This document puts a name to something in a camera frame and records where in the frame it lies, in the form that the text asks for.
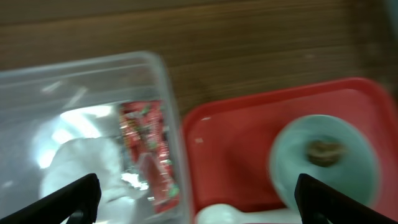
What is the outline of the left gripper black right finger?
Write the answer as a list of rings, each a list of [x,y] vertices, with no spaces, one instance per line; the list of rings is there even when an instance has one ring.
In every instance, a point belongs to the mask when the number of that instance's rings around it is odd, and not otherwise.
[[[308,174],[300,174],[295,201],[303,224],[397,224]]]

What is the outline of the brown food scrap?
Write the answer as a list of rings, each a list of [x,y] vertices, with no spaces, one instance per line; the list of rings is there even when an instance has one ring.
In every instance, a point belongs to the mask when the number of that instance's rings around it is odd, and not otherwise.
[[[339,162],[345,154],[344,145],[338,142],[314,140],[307,144],[305,153],[312,164],[319,167],[330,167]]]

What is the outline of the white plastic spoon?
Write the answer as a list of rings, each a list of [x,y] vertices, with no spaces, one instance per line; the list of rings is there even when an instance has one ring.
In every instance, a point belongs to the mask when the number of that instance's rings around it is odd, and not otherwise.
[[[228,204],[214,204],[200,210],[196,224],[301,223],[297,212],[288,208],[245,213]]]

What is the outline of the white napkin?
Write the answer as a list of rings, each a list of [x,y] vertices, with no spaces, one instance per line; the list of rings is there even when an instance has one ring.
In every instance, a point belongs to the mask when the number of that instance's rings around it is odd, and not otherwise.
[[[45,168],[40,198],[94,173],[101,187],[97,223],[142,223],[148,186],[124,168],[121,146],[111,138],[73,139],[60,146]]]

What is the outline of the green bowl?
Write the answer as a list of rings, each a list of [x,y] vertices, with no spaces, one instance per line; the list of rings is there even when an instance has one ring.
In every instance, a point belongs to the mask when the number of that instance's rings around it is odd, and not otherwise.
[[[374,204],[381,178],[367,138],[348,122],[322,114],[292,121],[271,147],[269,175],[279,198],[292,210],[298,209],[294,191],[300,174],[364,205]]]

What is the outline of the red plastic tray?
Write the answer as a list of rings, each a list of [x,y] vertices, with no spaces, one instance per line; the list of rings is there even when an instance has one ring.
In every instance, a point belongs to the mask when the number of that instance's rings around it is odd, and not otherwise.
[[[194,221],[200,210],[221,203],[245,213],[290,209],[269,175],[271,147],[289,123],[314,114],[340,118],[367,138],[381,175],[377,199],[368,206],[396,220],[396,107],[376,82],[346,78],[215,101],[190,112],[183,137]]]

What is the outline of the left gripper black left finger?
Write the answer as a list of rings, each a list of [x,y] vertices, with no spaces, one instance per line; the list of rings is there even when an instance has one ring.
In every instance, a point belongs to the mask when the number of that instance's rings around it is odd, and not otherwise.
[[[1,224],[76,224],[96,222],[100,181],[91,173],[1,219]]]

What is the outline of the red snack wrapper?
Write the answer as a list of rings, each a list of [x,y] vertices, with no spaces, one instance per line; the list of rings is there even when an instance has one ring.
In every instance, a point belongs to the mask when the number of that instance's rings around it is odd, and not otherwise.
[[[162,102],[122,103],[119,124],[131,161],[149,184],[155,213],[176,207],[180,190],[174,180]]]

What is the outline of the clear plastic bin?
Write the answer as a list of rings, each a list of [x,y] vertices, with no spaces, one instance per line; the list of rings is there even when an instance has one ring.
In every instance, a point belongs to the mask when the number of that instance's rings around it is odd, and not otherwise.
[[[1,222],[192,222],[179,118],[158,55],[1,72]]]

